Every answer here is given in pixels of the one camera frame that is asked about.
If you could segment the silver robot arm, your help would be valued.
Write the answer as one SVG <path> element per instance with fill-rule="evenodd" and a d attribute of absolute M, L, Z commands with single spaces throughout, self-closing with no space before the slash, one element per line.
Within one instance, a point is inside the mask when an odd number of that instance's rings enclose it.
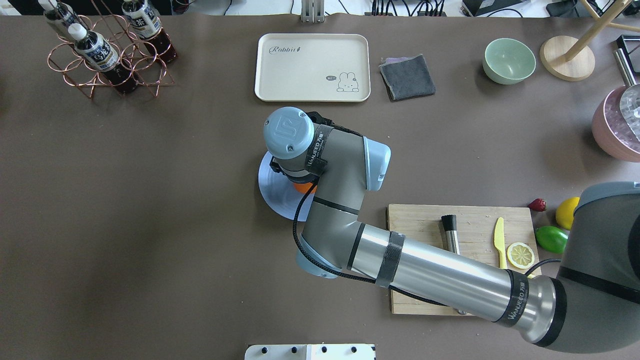
<path fill-rule="evenodd" d="M 298 260 L 327 278 L 356 280 L 422 297 L 521 333 L 563 353 L 605 353 L 640 336 L 639 184 L 606 182 L 583 191 L 554 278 L 501 269 L 358 221 L 366 191 L 382 186 L 387 145 L 301 109 L 282 107 L 263 124 L 271 167 L 317 189 Z"/>

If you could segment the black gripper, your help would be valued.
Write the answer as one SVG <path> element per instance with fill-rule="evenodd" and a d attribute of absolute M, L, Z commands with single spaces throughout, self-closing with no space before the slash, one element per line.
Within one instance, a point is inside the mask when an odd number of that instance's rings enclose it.
<path fill-rule="evenodd" d="M 304 183 L 312 183 L 318 180 L 318 178 L 320 176 L 311 173 L 308 170 L 288 170 L 286 168 L 284 168 L 281 163 L 279 162 L 279 158 L 276 158 L 274 156 L 272 156 L 270 158 L 270 168 L 272 171 L 274 171 L 275 173 L 280 173 L 283 174 L 286 178 L 288 178 L 288 180 L 290 180 L 290 182 L 292 183 L 299 183 L 299 184 L 304 184 Z"/>

